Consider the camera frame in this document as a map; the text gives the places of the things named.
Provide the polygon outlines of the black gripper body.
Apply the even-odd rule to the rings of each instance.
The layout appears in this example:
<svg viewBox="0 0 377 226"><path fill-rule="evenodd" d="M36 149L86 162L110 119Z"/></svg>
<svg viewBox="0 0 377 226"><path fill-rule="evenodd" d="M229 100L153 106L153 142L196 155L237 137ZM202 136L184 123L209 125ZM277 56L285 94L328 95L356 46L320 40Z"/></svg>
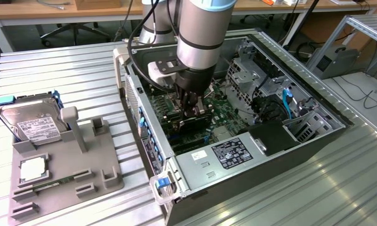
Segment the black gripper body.
<svg viewBox="0 0 377 226"><path fill-rule="evenodd" d="M210 85L216 65L204 69L197 70L188 68L177 72L176 86L177 93L182 96L185 93L194 93L201 96Z"/></svg>

